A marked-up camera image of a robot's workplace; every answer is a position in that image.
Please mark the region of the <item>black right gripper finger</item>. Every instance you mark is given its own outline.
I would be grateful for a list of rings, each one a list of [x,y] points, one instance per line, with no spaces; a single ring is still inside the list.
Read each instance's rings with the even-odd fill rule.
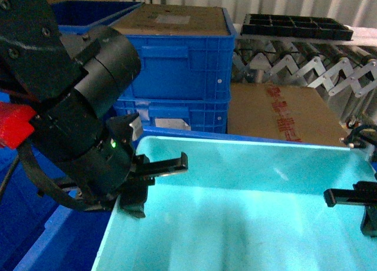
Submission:
[[[364,236],[376,237],[376,206],[366,206],[361,223]]]
[[[334,207],[337,204],[364,206],[356,202],[355,190],[327,189],[324,191],[323,197],[328,207]]]

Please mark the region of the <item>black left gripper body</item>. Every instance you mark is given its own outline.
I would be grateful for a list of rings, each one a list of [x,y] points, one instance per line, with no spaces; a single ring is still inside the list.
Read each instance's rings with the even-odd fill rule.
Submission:
[[[128,115],[107,121],[74,114],[36,115],[35,131],[19,146],[27,177],[39,192],[78,211],[111,211],[134,177],[138,155]]]

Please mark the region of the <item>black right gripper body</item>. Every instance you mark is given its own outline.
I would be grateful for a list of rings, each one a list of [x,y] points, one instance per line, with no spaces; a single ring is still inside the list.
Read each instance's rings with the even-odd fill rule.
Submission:
[[[376,182],[359,181],[353,185],[356,202],[364,206],[376,206]]]

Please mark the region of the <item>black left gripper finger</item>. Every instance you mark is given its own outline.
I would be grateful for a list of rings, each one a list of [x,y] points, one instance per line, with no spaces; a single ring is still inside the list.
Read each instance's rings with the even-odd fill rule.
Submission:
[[[189,169],[187,154],[181,152],[179,158],[151,162],[146,155],[138,156],[135,165],[134,177],[146,179],[152,177],[165,177],[173,174],[184,173]]]
[[[155,185],[155,178],[128,179],[120,189],[120,208],[138,219],[145,218],[144,205],[148,188]]]

